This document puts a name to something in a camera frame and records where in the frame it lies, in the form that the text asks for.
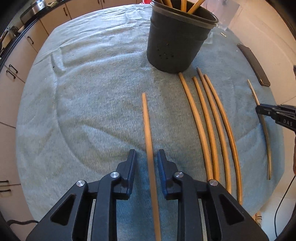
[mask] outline curved wooden stick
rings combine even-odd
[[[199,7],[200,7],[200,5],[202,5],[203,4],[203,2],[204,2],[205,0],[198,0],[189,10],[188,10],[188,12],[187,13],[189,13],[189,14],[193,14],[195,11],[196,11],[196,9],[198,9]]]
[[[260,102],[257,98],[257,95],[255,93],[255,90],[251,84],[251,82],[249,80],[247,80],[248,85],[253,93],[253,97],[255,99],[256,105],[260,105]],[[271,172],[272,172],[272,164],[271,164],[271,148],[270,148],[270,142],[269,142],[269,136],[268,136],[268,131],[267,131],[267,126],[266,126],[266,122],[265,119],[263,117],[263,115],[258,115],[260,122],[262,124],[262,128],[263,128],[263,132],[265,135],[265,141],[266,141],[266,150],[267,150],[267,169],[268,169],[268,180],[271,179]]]
[[[163,3],[164,3],[165,5],[167,5],[168,7],[173,8],[172,2],[171,2],[170,0],[163,0]]]
[[[154,172],[153,146],[152,146],[152,137],[151,137],[149,114],[148,114],[148,104],[147,104],[145,93],[142,93],[142,105],[143,105],[144,133],[145,133],[146,155],[147,155],[155,240],[161,241],[157,189],[156,189],[156,180],[155,180],[155,172]]]
[[[237,153],[237,147],[235,144],[235,140],[233,137],[231,126],[229,124],[226,112],[224,110],[224,107],[219,99],[219,96],[218,96],[214,86],[212,85],[210,79],[208,78],[208,76],[206,74],[204,75],[204,78],[206,79],[207,84],[209,85],[209,88],[211,89],[211,92],[214,96],[214,99],[216,100],[216,104],[217,104],[218,109],[220,111],[222,120],[224,122],[225,130],[228,135],[229,144],[230,144],[230,148],[232,151],[232,157],[233,157],[233,162],[234,162],[235,175],[236,175],[236,179],[237,179],[237,201],[239,202],[240,205],[242,205],[242,174],[241,174],[241,170],[240,170],[240,166],[239,166],[239,155]]]
[[[205,80],[205,78],[202,75],[202,72],[200,69],[197,69],[198,75],[200,77],[200,80],[202,82],[202,85],[204,86],[205,92],[207,94],[207,98],[209,100],[214,120],[216,122],[216,127],[221,143],[221,150],[222,150],[222,156],[223,156],[223,163],[224,163],[224,171],[225,171],[225,181],[226,181],[226,190],[231,194],[231,169],[230,169],[230,162],[229,162],[229,156],[228,156],[228,150],[227,150],[227,144],[226,139],[224,135],[224,130],[221,124],[221,119],[214,101],[214,98],[211,94],[211,90]]]
[[[181,11],[187,12],[187,0],[181,0]]]
[[[200,98],[200,103],[202,105],[202,111],[204,112],[204,116],[205,116],[205,123],[207,125],[207,133],[208,133],[209,140],[210,140],[210,147],[211,147],[211,154],[212,154],[214,179],[216,179],[218,182],[220,182],[220,168],[219,168],[218,151],[217,151],[217,145],[216,145],[212,121],[210,118],[209,110],[207,108],[207,104],[205,102],[205,98],[202,94],[202,90],[200,88],[200,85],[198,84],[197,78],[194,76],[192,79],[194,81],[198,96]]]
[[[198,135],[200,137],[200,143],[202,146],[202,152],[203,152],[203,156],[204,156],[204,160],[205,160],[205,171],[206,171],[206,175],[207,175],[207,180],[213,179],[213,169],[212,169],[212,164],[211,164],[211,158],[210,158],[210,152],[209,152],[209,148],[207,145],[207,139],[205,137],[205,131],[203,129],[202,126],[202,121],[200,119],[200,115],[198,114],[198,110],[196,108],[196,105],[194,103],[193,97],[190,93],[190,90],[186,84],[186,81],[184,79],[184,76],[182,75],[182,73],[179,73],[179,78],[182,82],[183,88],[185,90],[186,96],[188,98],[192,113],[193,113],[193,117],[195,120],[195,124],[197,127],[197,131],[198,131]]]

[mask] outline black plastic pot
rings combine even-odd
[[[174,8],[152,0],[147,46],[148,61],[167,73],[186,70],[218,19],[199,7],[193,14],[182,12],[181,0],[171,0]],[[187,2],[187,11],[193,3]]]

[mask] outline black phone case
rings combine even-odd
[[[258,78],[259,83],[263,86],[269,87],[270,82],[269,82],[263,68],[261,67],[259,61],[255,57],[255,55],[252,53],[252,51],[248,47],[246,47],[242,44],[238,44],[237,46],[241,50],[241,52],[244,54],[244,56],[246,57],[248,62],[250,63],[252,69],[254,70],[254,72]]]

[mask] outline cabinet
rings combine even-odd
[[[24,82],[3,67],[0,72],[0,122],[16,126]]]
[[[48,38],[48,34],[43,27],[40,20],[38,20],[26,33],[25,37],[31,44],[31,46],[39,52],[45,40]]]
[[[71,19],[102,9],[101,0],[71,0],[66,4]]]
[[[71,17],[65,4],[53,9],[40,19],[48,34],[50,34],[57,26],[60,26],[69,20],[71,20]]]
[[[136,4],[136,0],[101,0],[103,8]]]
[[[20,184],[15,157],[15,128],[0,124],[0,153],[0,185]]]
[[[10,219],[17,221],[33,219],[21,185],[0,187],[0,190],[0,211],[6,221]],[[10,228],[21,241],[25,241],[35,225],[35,223],[28,225],[12,224]]]
[[[7,58],[5,66],[14,76],[26,82],[36,56],[36,50],[29,44],[27,38],[23,36]]]

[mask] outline blue towel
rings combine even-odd
[[[150,5],[129,5],[81,16],[57,27],[38,53],[23,91],[16,134],[19,175],[36,220],[77,180],[101,179],[126,160],[129,149],[135,149],[138,166],[133,193],[130,200],[117,204],[118,239],[155,240],[142,92],[147,94],[155,155],[164,149],[167,159],[175,162],[180,171],[206,181],[198,132],[179,77],[155,69],[146,57],[151,11]],[[223,32],[226,37],[220,32],[214,28],[209,33],[183,74],[205,130],[191,77],[197,75],[198,66],[212,80],[237,144],[243,207],[254,215],[284,172],[283,134],[281,127],[267,117],[273,165],[272,179],[268,181],[265,137],[247,79],[262,103],[275,104],[275,100],[270,88],[260,86],[238,49],[240,40],[231,31]],[[214,132],[221,183],[225,186],[216,128]],[[228,153],[232,195],[236,197],[230,148]],[[163,198],[157,165],[155,169],[162,239],[175,240],[177,201]]]

